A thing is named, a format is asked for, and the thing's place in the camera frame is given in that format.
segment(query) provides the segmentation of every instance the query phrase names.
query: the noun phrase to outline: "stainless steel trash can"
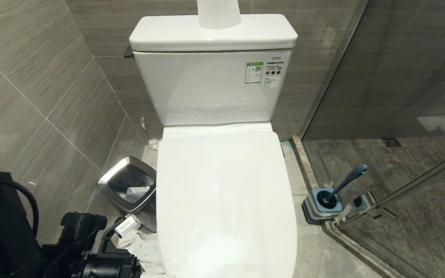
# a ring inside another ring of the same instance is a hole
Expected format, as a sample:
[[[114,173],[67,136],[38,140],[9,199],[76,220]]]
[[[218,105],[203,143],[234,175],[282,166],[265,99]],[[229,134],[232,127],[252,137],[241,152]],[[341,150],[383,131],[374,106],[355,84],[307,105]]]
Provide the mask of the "stainless steel trash can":
[[[100,178],[97,187],[115,206],[136,215],[143,227],[157,231],[156,171],[152,167],[127,156]]]

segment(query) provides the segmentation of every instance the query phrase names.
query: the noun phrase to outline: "toilet brush handle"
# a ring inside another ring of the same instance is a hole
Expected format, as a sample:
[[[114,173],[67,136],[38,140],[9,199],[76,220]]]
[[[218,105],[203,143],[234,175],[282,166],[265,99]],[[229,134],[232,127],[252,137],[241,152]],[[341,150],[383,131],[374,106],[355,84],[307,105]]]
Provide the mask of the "toilet brush handle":
[[[363,164],[360,165],[358,167],[356,167],[355,169],[351,170],[351,172],[346,176],[346,178],[344,179],[343,182],[341,182],[338,187],[329,194],[328,197],[326,197],[324,199],[325,202],[329,202],[329,200],[336,195],[336,193],[339,192],[339,190],[343,189],[346,185],[348,185],[348,183],[352,182],[355,178],[358,178],[359,176],[365,174],[367,172],[369,168],[367,167],[367,165]]]

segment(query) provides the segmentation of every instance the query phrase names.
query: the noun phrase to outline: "toilet seat lid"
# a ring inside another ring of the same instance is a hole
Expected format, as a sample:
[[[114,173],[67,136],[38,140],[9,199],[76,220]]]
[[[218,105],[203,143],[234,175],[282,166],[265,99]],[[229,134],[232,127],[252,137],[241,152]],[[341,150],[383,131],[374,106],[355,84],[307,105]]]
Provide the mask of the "toilet seat lid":
[[[157,232],[177,278],[290,278],[296,218],[274,132],[164,139]]]

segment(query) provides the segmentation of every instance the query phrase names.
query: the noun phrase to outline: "tissue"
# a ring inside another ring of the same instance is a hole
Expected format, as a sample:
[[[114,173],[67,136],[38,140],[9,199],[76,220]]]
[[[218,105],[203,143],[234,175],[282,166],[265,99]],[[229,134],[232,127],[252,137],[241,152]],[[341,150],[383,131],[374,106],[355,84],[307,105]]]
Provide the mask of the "tissue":
[[[197,0],[198,23],[206,29],[226,29],[241,23],[238,0]]]

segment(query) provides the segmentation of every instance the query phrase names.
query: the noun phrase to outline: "white toilet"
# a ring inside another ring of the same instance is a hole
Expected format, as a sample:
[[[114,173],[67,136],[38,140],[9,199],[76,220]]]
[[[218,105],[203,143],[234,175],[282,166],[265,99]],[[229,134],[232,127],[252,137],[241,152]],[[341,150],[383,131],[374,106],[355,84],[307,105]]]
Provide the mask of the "white toilet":
[[[134,58],[164,127],[157,232],[177,278],[290,278],[297,229],[270,120],[297,34],[280,14],[224,30],[143,17]]]

